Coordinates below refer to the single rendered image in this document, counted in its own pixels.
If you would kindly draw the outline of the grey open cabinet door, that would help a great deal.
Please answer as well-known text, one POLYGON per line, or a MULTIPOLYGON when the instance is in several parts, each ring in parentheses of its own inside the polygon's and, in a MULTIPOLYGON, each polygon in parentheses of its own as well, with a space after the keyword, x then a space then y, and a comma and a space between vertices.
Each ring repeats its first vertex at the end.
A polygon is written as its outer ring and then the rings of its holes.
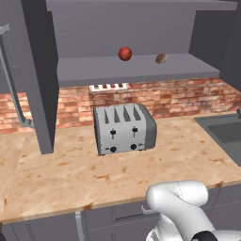
POLYGON ((53 15, 46 0, 21 0, 26 30, 37 75, 36 88, 32 88, 34 123, 40 152, 54 152, 56 111, 59 84, 57 79, 58 54, 53 15))
POLYGON ((197 10, 189 47, 192 56, 219 70, 219 78, 241 92, 241 0, 234 10, 197 10))

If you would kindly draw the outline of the grey base cabinet front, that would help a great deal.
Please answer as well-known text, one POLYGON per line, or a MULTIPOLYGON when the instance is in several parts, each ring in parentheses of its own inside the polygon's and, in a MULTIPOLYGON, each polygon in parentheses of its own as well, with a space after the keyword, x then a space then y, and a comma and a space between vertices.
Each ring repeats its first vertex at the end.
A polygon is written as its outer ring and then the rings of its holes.
POLYGON ((204 210, 215 228, 241 231, 241 185, 212 188, 208 192, 204 210))

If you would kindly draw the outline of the grey base cabinet door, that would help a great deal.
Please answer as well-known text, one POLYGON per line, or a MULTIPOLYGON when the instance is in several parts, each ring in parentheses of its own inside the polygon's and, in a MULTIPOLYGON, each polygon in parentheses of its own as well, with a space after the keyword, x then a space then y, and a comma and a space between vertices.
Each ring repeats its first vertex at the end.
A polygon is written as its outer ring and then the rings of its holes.
POLYGON ((74 214, 5 224, 6 241, 79 241, 74 214))

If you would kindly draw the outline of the silver four-slot toaster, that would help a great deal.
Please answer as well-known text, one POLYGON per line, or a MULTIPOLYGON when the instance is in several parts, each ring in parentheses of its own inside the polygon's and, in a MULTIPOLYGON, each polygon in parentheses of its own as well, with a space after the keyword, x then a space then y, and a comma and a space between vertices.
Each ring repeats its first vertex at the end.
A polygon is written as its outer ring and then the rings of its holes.
POLYGON ((144 104, 118 104, 93 108, 99 155, 152 149, 157 125, 144 104))

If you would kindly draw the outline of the grey drawer front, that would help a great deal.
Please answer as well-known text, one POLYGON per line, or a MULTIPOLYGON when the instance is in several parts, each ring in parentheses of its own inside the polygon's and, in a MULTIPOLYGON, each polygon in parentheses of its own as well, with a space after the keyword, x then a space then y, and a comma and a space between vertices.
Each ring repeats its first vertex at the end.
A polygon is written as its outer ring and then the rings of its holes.
POLYGON ((145 210, 150 210, 147 202, 145 201, 136 201, 126 204, 116 205, 112 208, 112 221, 126 221, 133 219, 141 219, 144 217, 157 217, 157 213, 144 214, 141 207, 144 207, 145 210))

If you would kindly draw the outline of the grey sink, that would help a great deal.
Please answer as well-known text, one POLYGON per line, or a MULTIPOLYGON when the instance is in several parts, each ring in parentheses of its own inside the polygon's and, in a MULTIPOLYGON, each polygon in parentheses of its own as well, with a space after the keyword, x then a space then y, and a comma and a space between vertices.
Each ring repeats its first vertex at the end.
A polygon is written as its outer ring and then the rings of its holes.
POLYGON ((238 115, 198 117, 195 121, 241 167, 241 119, 238 115))

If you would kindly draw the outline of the white wall outlet strip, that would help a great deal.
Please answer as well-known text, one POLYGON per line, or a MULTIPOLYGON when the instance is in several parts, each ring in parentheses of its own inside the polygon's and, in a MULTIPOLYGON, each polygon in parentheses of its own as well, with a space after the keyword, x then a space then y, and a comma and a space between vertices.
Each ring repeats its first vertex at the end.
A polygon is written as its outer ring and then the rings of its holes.
POLYGON ((91 92, 123 90, 123 89, 127 89, 127 88, 128 88, 128 83, 103 84, 103 85, 91 85, 91 86, 89 86, 89 90, 91 92))

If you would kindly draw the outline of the grey wall cabinet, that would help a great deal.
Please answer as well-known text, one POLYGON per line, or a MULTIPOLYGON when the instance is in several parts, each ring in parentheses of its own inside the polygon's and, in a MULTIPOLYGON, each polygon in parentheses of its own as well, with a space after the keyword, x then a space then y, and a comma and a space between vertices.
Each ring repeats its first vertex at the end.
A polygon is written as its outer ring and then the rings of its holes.
POLYGON ((197 10, 234 10, 223 0, 46 0, 53 13, 62 87, 217 77, 192 56, 197 10), (132 57, 119 58, 129 47, 132 57), (158 54, 168 55, 157 64, 158 54))

